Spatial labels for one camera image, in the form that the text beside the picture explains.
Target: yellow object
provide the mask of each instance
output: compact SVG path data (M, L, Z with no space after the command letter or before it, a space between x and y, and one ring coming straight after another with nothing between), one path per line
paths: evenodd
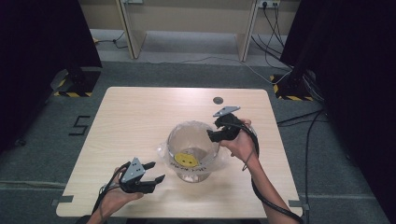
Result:
M194 167L198 165L198 160L191 154L179 152L175 155L175 161L185 167Z

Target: power outlet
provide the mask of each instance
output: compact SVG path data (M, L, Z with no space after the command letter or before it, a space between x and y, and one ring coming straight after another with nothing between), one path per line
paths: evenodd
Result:
M267 8L275 8L279 7L280 5L280 0L261 0L259 3L259 7L263 8L262 3L264 2L267 3Z

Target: person's left hand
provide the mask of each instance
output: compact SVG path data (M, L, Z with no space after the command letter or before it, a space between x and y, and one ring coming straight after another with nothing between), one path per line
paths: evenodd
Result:
M119 211L125 204L130 201L138 200L143 197L143 193L126 193L120 189L119 176L116 175L113 179L114 186L110 187L107 194L99 204L98 209L92 214L92 218L88 223L102 223L108 219L113 213Z

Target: gray carpet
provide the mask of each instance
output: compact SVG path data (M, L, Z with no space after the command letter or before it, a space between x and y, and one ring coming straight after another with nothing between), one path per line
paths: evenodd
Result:
M57 217L56 207L51 203L62 195L87 136L87 133L69 135L80 132L73 128L75 120L78 116L91 116L80 121L80 124L91 126L106 89L111 86L264 89L269 93L277 121L322 108L318 102L277 100L272 85L245 66L104 62L103 67L92 97L51 96L25 135L27 145L15 147L0 156L1 223L76 221L75 218ZM273 68L254 69L267 79L272 74L279 74ZM62 76L57 76L53 85L60 78ZM309 142L310 223L389 223L359 168L347 159L342 141L326 115L322 114L318 120L312 128ZM310 124L303 122L279 127L302 201L305 197L304 149ZM32 182L38 182L38 185L28 185ZM125 223L125 219L111 218L109 223Z

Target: black curtain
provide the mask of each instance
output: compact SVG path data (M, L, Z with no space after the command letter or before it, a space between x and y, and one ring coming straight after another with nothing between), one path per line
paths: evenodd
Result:
M282 58L295 64L322 4L302 0ZM396 223L396 3L343 1L307 64L348 153L391 223Z
M73 61L101 67L77 0L0 3L0 152L12 146Z

